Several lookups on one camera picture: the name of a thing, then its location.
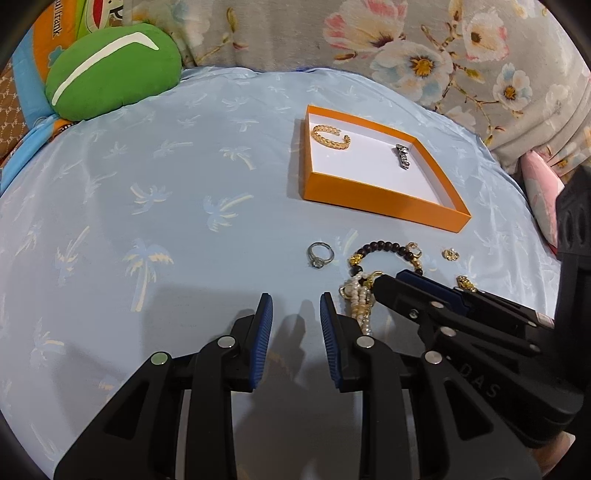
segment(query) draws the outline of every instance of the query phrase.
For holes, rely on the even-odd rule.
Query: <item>orange box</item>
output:
[[[310,136],[315,125],[350,136],[335,150]],[[435,159],[418,139],[347,113],[309,105],[304,137],[304,198],[422,223],[458,233],[472,216]],[[331,140],[338,138],[321,132]],[[400,167],[397,144],[410,150],[411,166]]]

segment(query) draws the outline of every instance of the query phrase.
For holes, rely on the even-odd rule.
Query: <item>bed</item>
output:
[[[304,201],[309,103],[416,136],[472,220],[455,234]],[[355,478],[361,403],[332,386],[319,298],[339,298],[347,257],[377,239],[417,242],[436,281],[466,275],[553,314],[559,263],[475,134],[353,73],[187,70],[162,95],[68,128],[0,197],[2,414],[51,478],[147,357],[198,351],[266,291],[275,324],[265,377],[233,397],[239,476]],[[321,270],[306,257],[316,241],[336,253]],[[458,262],[441,256],[451,247]],[[364,268],[407,267],[384,255]],[[392,347],[421,353],[409,320],[376,306],[372,325]]]

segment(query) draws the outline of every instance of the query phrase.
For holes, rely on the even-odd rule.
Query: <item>pink pillow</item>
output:
[[[531,210],[548,243],[558,245],[556,232],[556,197],[564,184],[536,152],[521,157],[521,171]]]

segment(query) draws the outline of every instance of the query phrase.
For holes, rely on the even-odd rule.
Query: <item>brown patterned fabric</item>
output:
[[[28,131],[14,84],[12,62],[9,62],[0,77],[0,167]]]

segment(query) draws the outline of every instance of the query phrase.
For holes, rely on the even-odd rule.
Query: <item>white stripe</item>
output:
[[[66,88],[68,88],[74,80],[76,80],[95,63],[131,43],[141,43],[152,50],[159,50],[158,46],[142,32],[130,33],[129,35],[113,40],[111,43],[101,48],[94,55],[88,57],[85,61],[78,65],[72,73],[70,73],[70,76],[66,78],[64,82],[57,88],[53,98],[51,99],[51,105],[55,106],[57,101],[60,99],[61,94],[64,93],[64,90],[66,90]]]

